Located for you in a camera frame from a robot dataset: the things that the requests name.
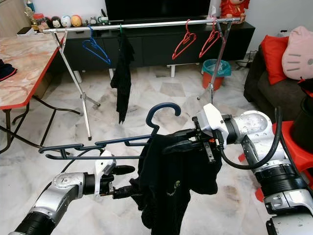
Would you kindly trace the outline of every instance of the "brown sofa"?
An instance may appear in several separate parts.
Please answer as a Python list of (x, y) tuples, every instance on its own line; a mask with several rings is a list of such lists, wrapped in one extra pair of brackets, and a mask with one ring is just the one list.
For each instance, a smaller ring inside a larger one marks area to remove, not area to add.
[(297, 82), (288, 78), (270, 85), (262, 49), (259, 47), (246, 78), (244, 96), (249, 102), (256, 103), (273, 122), (277, 106), (282, 108), (283, 120), (295, 120), (305, 97)]

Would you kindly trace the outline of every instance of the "black cloth on table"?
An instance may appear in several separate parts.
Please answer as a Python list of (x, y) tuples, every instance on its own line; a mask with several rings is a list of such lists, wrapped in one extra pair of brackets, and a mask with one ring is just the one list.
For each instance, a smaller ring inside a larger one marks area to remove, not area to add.
[(119, 112), (118, 123), (124, 122), (127, 108), (129, 95), (131, 92), (131, 72), (129, 64), (134, 60), (134, 49), (125, 33), (118, 35), (119, 41), (119, 56), (116, 65), (116, 70), (111, 81), (111, 87), (117, 88), (117, 103), (116, 111)]
[(137, 179), (131, 185), (142, 195), (132, 198), (142, 211), (143, 224), (152, 235), (179, 235), (181, 222), (190, 201), (190, 192), (217, 193), (216, 176), (222, 162), (209, 164), (205, 150), (162, 154), (162, 150), (184, 138), (155, 135), (142, 150)]
[(16, 74), (17, 69), (10, 64), (5, 64), (0, 60), (0, 82)]

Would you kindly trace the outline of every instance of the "small bottle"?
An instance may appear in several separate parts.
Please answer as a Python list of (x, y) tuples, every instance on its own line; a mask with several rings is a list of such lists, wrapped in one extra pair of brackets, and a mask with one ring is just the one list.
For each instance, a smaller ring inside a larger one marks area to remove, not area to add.
[(34, 4), (32, 0), (27, 0), (26, 5), (30, 7), (32, 11), (35, 11)]

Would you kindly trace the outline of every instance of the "marble floor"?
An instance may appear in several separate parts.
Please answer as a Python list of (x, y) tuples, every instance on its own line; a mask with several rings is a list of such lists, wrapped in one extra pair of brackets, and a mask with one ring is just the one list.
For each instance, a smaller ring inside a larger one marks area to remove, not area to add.
[[(222, 87), (215, 93), (215, 105), (222, 113), (239, 115), (245, 110), (255, 109), (243, 97), (246, 69), (235, 70), (225, 78)], [(191, 117), (207, 102), (207, 95), (200, 101), (196, 97), (203, 93), (201, 69), (196, 65), (176, 67), (176, 77), (170, 77), (166, 67), (147, 67), (132, 70), (132, 91), (126, 120), (118, 124), (116, 90), (110, 88), (108, 71), (82, 74), (82, 87), (93, 99), (101, 103), (96, 107), (88, 102), (92, 131), (92, 142), (122, 137), (149, 134), (151, 128), (145, 124), (151, 107), (161, 102), (174, 102), (181, 106), (182, 114), (174, 116), (171, 109), (156, 113), (154, 122), (160, 125), (159, 133), (169, 134), (177, 130), (192, 128)], [(51, 105), (80, 109), (79, 94), (67, 74), (54, 78), (45, 93), (44, 100)], [(12, 116), (22, 109), (12, 110)], [(51, 110), (31, 100), (30, 112), (19, 132), (31, 141), (39, 142), (45, 131)], [(0, 114), (4, 124), (4, 113)], [(5, 138), (0, 133), (3, 147)], [(87, 140), (83, 117), (68, 112), (58, 112), (45, 146), (84, 143)], [(126, 147), (122, 144), (107, 148), (115, 155), (138, 155), (141, 147)], [(226, 154), (236, 161), (242, 153), (239, 145), (229, 145)], [(38, 150), (19, 140), (0, 156), (0, 234), (5, 235), (16, 228), (36, 198), (51, 179), (67, 164), (65, 161), (47, 159)], [(120, 160), (118, 164), (133, 165), (135, 160)], [(93, 173), (94, 161), (76, 161), (68, 171)], [(116, 176), (114, 185), (128, 185), (136, 172)], [(250, 171), (231, 168), (226, 163), (217, 177), (219, 191), (216, 195), (198, 195), (192, 198), (183, 219), (182, 235), (266, 235), (265, 222), (269, 215), (265, 206), (256, 200), (258, 187)], [(149, 230), (141, 223), (141, 212), (131, 199), (113, 200), (111, 197), (84, 196), (73, 201), (53, 235), (148, 235)]]

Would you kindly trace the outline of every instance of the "red hanger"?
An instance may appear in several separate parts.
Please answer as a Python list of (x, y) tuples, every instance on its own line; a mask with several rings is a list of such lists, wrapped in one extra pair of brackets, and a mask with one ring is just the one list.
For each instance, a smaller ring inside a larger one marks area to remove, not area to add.
[[(178, 46), (176, 47), (176, 49), (174, 50), (174, 53), (172, 55), (172, 59), (175, 60), (180, 54), (182, 54), (184, 52), (184, 50), (187, 49), (187, 47), (189, 47), (196, 39), (197, 36), (194, 33), (190, 33), (189, 29), (188, 29), (188, 22), (190, 21), (190, 19), (187, 20), (186, 22), (186, 34), (184, 36), (184, 38), (182, 39), (182, 41), (178, 44)], [(177, 53), (178, 49), (180, 48), (181, 45), (185, 45), (186, 43), (188, 43), (190, 40), (192, 39), (192, 41), (186, 45), (180, 52)]]
[[(199, 58), (203, 57), (203, 55), (216, 43), (216, 41), (221, 37), (221, 34), (219, 31), (215, 31), (215, 24), (216, 22), (214, 21), (213, 22), (213, 25), (212, 25), (212, 32), (209, 36), (209, 38), (206, 40), (206, 42), (204, 43), (202, 49), (201, 49), (201, 52), (199, 54)], [(208, 43), (210, 43), (211, 41), (213, 41), (211, 43), (211, 45), (209, 45), (209, 47), (207, 49), (204, 50), (204, 48), (207, 46)]]

